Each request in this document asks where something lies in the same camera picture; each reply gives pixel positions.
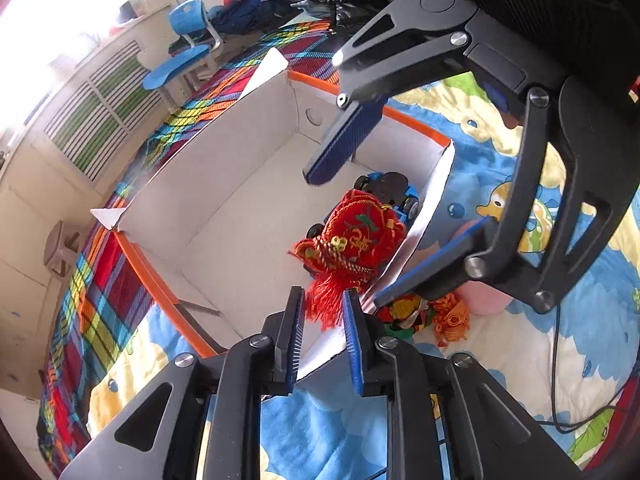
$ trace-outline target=silver bolt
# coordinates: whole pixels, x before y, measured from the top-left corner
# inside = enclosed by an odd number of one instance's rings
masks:
[[[486,263],[480,256],[472,256],[465,260],[465,271],[470,278],[479,280],[486,275]]]
[[[536,292],[538,304],[544,306],[547,310],[552,310],[556,306],[554,295],[548,290],[539,290]]]
[[[344,108],[347,104],[347,94],[344,92],[338,94],[338,98],[335,100],[335,103],[338,105],[338,108]]]
[[[449,38],[451,44],[455,46],[463,46],[468,40],[469,37],[464,32],[454,32]]]
[[[549,94],[545,89],[534,86],[529,90],[529,101],[538,108],[544,108],[549,104]]]
[[[344,54],[341,50],[336,52],[334,56],[331,58],[331,63],[333,66],[340,66],[342,64],[342,60],[344,59]]]
[[[451,361],[458,368],[469,368],[473,364],[474,359],[469,354],[457,352],[451,356]]]
[[[378,339],[378,346],[380,348],[384,348],[385,350],[391,350],[392,348],[398,346],[398,339],[385,335],[384,337]]]
[[[181,354],[178,354],[174,359],[174,363],[178,368],[188,368],[195,361],[196,361],[196,358],[193,356],[193,354],[190,354],[188,352],[183,352]]]
[[[271,338],[266,334],[257,334],[251,336],[249,339],[249,345],[254,348],[264,348],[271,342]]]

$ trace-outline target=blue chair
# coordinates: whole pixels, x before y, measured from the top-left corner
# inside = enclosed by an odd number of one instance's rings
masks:
[[[203,60],[205,60],[206,63],[207,56],[212,55],[213,57],[217,57],[222,53],[223,42],[220,35],[207,19],[202,0],[188,0],[175,7],[175,9],[169,13],[169,24],[176,34],[187,40],[191,48],[177,54],[149,72],[142,81],[142,88],[145,90],[158,90],[169,104],[177,107],[171,94],[163,88],[164,85],[178,76],[187,76],[194,68],[194,65]],[[213,37],[213,46],[210,44],[196,45],[189,36],[190,33],[202,30],[203,28],[206,28]]]

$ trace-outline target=chair seat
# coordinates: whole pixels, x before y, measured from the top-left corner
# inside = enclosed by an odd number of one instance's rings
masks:
[[[142,88],[155,90],[164,86],[168,81],[171,81],[171,79],[186,70],[189,65],[207,57],[210,51],[211,47],[209,45],[201,44],[181,52],[149,72],[142,80]]]

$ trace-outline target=bed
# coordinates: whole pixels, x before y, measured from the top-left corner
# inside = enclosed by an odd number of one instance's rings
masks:
[[[287,57],[293,70],[335,83],[330,57],[341,40],[328,34],[327,26],[315,22],[283,28],[226,65],[148,138],[108,206],[130,201],[162,161],[236,100],[270,47]],[[504,127],[472,76],[415,89],[389,105],[456,146],[444,195],[418,252],[441,247],[470,221],[499,215],[496,208],[504,202],[520,132]],[[550,228],[545,219],[552,221],[563,183],[564,169],[549,149],[536,201],[543,216],[533,215],[527,231],[529,258],[540,257]],[[561,422],[583,420],[613,397],[619,397],[619,406],[639,402],[639,207],[636,196],[609,246],[562,302],[556,384]],[[583,211],[578,232],[588,225],[590,213]],[[471,352],[531,415],[550,420],[555,313],[539,316],[516,300],[504,302],[498,314],[472,316],[466,340],[446,348],[437,346],[428,327],[408,340],[434,355]],[[194,349],[142,285],[113,234],[95,225],[63,300],[45,370],[38,436],[52,471],[59,475],[123,403],[183,351]],[[385,402],[357,397],[347,368],[343,356],[334,359],[301,381],[292,396],[263,403],[263,479],[364,480],[385,466]],[[575,463],[592,466],[635,427],[635,415],[629,413],[636,411],[605,410],[567,433],[546,428]]]

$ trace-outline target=black wheel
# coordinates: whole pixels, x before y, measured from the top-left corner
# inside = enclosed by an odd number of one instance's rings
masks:
[[[353,184],[353,189],[359,189],[361,191],[364,190],[364,187],[370,182],[370,179],[368,176],[363,175],[363,176],[359,176],[356,179],[356,183]]]
[[[309,231],[306,232],[306,237],[315,238],[316,236],[321,235],[323,230],[324,230],[324,224],[313,224],[309,228]]]
[[[406,215],[406,219],[411,222],[418,216],[418,208],[420,205],[418,204],[418,199],[416,197],[410,196],[407,198],[402,204],[402,212]]]

